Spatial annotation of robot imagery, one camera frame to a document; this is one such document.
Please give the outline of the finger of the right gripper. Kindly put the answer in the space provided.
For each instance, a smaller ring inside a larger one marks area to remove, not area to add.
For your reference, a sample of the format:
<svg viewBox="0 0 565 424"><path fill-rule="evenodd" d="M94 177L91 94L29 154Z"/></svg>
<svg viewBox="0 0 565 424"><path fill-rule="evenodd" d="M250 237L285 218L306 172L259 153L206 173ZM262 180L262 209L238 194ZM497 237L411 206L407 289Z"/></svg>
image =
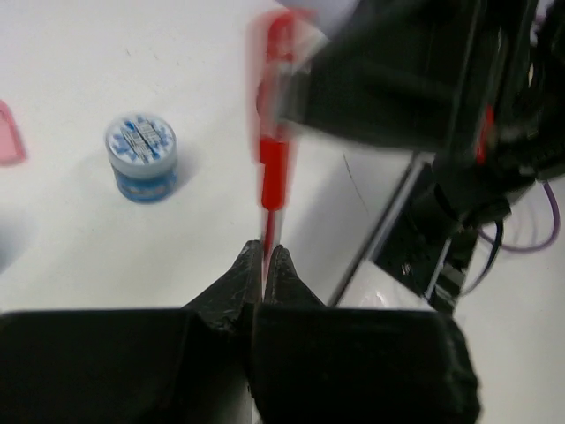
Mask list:
<svg viewBox="0 0 565 424"><path fill-rule="evenodd" d="M327 40L293 73L290 122L374 148L464 153L481 104L469 93L481 1L334 2Z"/></svg>

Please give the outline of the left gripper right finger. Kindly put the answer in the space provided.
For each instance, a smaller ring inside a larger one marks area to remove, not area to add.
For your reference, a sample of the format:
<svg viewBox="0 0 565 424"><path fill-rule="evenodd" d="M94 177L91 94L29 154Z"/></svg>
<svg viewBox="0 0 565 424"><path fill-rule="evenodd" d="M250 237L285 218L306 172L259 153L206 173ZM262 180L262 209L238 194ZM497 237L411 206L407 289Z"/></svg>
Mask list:
<svg viewBox="0 0 565 424"><path fill-rule="evenodd" d="M254 312L249 381L266 423L474 423L481 411L450 316L326 307L284 247Z"/></svg>

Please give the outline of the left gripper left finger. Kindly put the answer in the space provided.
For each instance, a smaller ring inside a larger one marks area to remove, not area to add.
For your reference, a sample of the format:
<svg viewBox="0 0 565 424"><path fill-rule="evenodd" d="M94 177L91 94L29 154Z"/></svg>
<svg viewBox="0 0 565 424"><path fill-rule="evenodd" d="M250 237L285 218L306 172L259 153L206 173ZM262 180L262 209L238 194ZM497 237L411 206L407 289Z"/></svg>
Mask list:
<svg viewBox="0 0 565 424"><path fill-rule="evenodd" d="M261 248L183 307L1 317L4 423L249 423L248 319Z"/></svg>

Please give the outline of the red pen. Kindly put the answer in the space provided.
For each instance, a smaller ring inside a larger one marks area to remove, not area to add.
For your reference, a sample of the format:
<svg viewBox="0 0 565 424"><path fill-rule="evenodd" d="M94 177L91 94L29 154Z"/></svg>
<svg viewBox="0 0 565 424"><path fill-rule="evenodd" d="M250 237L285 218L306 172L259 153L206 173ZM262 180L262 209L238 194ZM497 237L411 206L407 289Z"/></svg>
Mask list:
<svg viewBox="0 0 565 424"><path fill-rule="evenodd" d="M247 30L246 83L253 158L259 166L263 270L280 242L290 169L290 128L279 111L295 63L298 15L282 8L262 12Z"/></svg>

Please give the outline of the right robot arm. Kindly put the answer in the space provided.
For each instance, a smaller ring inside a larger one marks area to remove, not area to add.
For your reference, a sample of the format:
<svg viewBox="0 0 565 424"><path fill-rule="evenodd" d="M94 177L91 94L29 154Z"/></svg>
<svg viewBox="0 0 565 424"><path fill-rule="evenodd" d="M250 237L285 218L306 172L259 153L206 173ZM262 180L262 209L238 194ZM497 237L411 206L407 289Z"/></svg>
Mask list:
<svg viewBox="0 0 565 424"><path fill-rule="evenodd" d="M373 263L433 309L474 289L481 230L504 231L564 173L564 4L311 1L327 42L293 73L286 120L411 161L330 298Z"/></svg>

